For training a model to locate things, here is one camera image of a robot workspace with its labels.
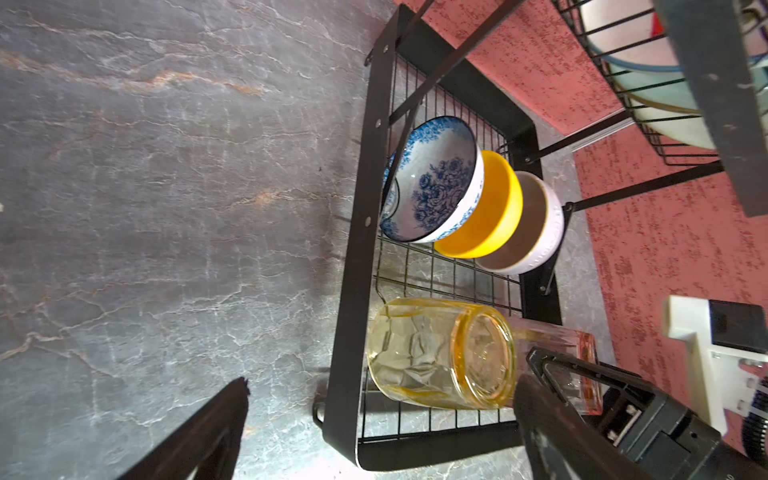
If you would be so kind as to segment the amber drinking glass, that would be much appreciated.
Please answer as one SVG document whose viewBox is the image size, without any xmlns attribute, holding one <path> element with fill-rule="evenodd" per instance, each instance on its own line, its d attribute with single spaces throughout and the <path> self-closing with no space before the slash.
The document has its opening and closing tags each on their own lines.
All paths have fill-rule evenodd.
<svg viewBox="0 0 768 480">
<path fill-rule="evenodd" d="M 369 321 L 366 354 L 379 391 L 423 407 L 504 408 L 519 376 L 505 317 L 480 304 L 394 299 Z"/>
</svg>

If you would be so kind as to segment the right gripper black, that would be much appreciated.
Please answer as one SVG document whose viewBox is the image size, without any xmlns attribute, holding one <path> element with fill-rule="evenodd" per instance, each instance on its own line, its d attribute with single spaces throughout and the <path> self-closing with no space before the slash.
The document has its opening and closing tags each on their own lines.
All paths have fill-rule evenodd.
<svg viewBox="0 0 768 480">
<path fill-rule="evenodd" d="M 674 398 L 653 388 L 621 389 L 642 378 L 544 347 L 526 356 L 531 374 L 579 414 L 602 414 L 599 433 L 653 479 L 765 479 L 767 396 L 755 395 L 742 423 L 741 452 Z"/>
</svg>

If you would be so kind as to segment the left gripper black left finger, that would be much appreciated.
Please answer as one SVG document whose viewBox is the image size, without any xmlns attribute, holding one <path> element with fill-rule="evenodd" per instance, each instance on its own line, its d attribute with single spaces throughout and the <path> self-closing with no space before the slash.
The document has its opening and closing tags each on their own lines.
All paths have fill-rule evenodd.
<svg viewBox="0 0 768 480">
<path fill-rule="evenodd" d="M 250 391 L 239 377 L 227 384 L 123 479 L 231 479 L 240 453 Z"/>
</svg>

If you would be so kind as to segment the cream plate gold rim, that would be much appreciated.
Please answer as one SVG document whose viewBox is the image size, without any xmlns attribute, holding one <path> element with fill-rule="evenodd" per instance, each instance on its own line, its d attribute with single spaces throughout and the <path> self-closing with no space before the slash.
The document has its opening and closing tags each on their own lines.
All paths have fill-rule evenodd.
<svg viewBox="0 0 768 480">
<path fill-rule="evenodd" d="M 635 118 L 654 132 L 689 146 L 715 149 L 702 116 L 656 108 L 634 99 L 630 106 Z"/>
</svg>

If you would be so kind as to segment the white plate blue rim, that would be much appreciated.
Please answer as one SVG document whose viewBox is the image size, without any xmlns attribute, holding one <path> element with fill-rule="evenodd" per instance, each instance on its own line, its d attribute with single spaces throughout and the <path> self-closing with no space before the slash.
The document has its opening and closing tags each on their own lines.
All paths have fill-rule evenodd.
<svg viewBox="0 0 768 480">
<path fill-rule="evenodd" d="M 648 0 L 594 0 L 579 7 L 586 39 L 601 58 L 637 70 L 672 71 L 678 62 Z"/>
</svg>

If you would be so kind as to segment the blue floral white bowl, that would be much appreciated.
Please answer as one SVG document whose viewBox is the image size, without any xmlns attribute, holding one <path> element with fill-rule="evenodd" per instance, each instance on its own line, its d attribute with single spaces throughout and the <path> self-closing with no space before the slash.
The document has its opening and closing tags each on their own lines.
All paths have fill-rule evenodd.
<svg viewBox="0 0 768 480">
<path fill-rule="evenodd" d="M 459 117 L 440 116 L 410 133 L 380 221 L 401 243 L 433 243 L 454 232 L 476 209 L 484 186 L 476 137 Z"/>
</svg>

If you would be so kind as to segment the yellow bowl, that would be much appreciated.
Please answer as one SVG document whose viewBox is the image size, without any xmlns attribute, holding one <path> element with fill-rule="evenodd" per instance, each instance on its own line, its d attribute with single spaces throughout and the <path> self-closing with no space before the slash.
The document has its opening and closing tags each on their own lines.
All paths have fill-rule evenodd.
<svg viewBox="0 0 768 480">
<path fill-rule="evenodd" d="M 482 151 L 484 185 L 479 202 L 466 222 L 454 233 L 435 243 L 446 257 L 476 259 L 503 246 L 513 235 L 522 217 L 523 194 L 520 181 L 501 155 Z"/>
</svg>

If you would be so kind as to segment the mint green plate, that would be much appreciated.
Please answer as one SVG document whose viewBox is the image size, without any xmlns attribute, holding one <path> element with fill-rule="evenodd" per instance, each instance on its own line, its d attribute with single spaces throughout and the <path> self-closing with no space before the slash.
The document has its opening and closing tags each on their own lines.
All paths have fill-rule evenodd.
<svg viewBox="0 0 768 480">
<path fill-rule="evenodd" d="M 606 63 L 620 91 L 653 105 L 666 105 L 681 111 L 699 111 L 686 80 L 680 73 L 633 70 Z"/>
</svg>

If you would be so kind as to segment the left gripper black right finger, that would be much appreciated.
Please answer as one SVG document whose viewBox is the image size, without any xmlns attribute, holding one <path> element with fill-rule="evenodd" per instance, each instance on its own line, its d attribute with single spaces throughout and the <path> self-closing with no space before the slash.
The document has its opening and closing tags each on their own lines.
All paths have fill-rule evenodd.
<svg viewBox="0 0 768 480">
<path fill-rule="evenodd" d="M 518 381 L 513 409 L 535 479 L 649 477 L 534 377 Z"/>
</svg>

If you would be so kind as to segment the lavender white bowl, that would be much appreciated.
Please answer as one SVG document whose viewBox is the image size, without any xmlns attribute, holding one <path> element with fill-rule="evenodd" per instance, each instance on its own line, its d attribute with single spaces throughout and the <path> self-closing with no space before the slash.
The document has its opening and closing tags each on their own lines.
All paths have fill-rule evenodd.
<svg viewBox="0 0 768 480">
<path fill-rule="evenodd" d="M 495 252 L 480 257 L 483 270 L 520 275 L 543 265 L 552 257 L 564 233 L 564 214 L 556 192 L 542 179 L 518 171 L 523 193 L 520 222 L 509 240 Z"/>
</svg>

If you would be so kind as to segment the aluminium corner post right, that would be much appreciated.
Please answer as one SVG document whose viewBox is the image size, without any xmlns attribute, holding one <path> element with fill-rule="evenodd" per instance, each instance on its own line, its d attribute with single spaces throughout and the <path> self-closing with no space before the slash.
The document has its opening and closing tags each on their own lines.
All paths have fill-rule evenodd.
<svg viewBox="0 0 768 480">
<path fill-rule="evenodd" d="M 603 139 L 605 139 L 607 137 L 610 137 L 613 134 L 615 134 L 615 133 L 617 133 L 617 132 L 619 132 L 621 130 L 624 130 L 625 128 L 628 128 L 628 127 L 631 127 L 631 126 L 635 126 L 635 125 L 636 125 L 636 123 L 635 123 L 635 121 L 634 121 L 634 119 L 632 117 L 626 118 L 626 119 L 624 119 L 624 120 L 622 120 L 620 122 L 617 122 L 614 125 L 605 127 L 605 128 L 601 129 L 600 131 L 598 131 L 596 133 L 590 134 L 590 135 L 586 136 L 583 139 L 577 140 L 576 142 L 574 142 L 572 145 L 569 146 L 569 149 L 572 152 L 581 150 L 581 149 L 586 148 L 587 146 L 589 146 L 591 144 L 594 144 L 594 143 L 596 143 L 596 142 L 598 142 L 600 140 L 603 140 Z"/>
</svg>

